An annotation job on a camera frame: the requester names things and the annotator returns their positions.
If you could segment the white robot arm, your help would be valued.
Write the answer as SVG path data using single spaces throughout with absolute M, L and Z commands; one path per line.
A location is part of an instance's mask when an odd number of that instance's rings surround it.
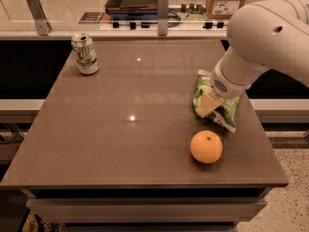
M 229 48 L 211 72 L 195 111 L 211 114 L 270 69 L 309 86 L 309 0 L 265 0 L 238 9 L 227 25 Z

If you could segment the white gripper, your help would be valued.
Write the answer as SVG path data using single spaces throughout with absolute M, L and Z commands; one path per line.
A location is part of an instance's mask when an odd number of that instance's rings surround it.
M 221 59 L 211 73 L 214 93 L 203 93 L 196 105 L 196 113 L 201 118 L 208 116 L 223 103 L 223 99 L 230 100 L 244 93 L 254 79 L 255 71 L 248 64 Z

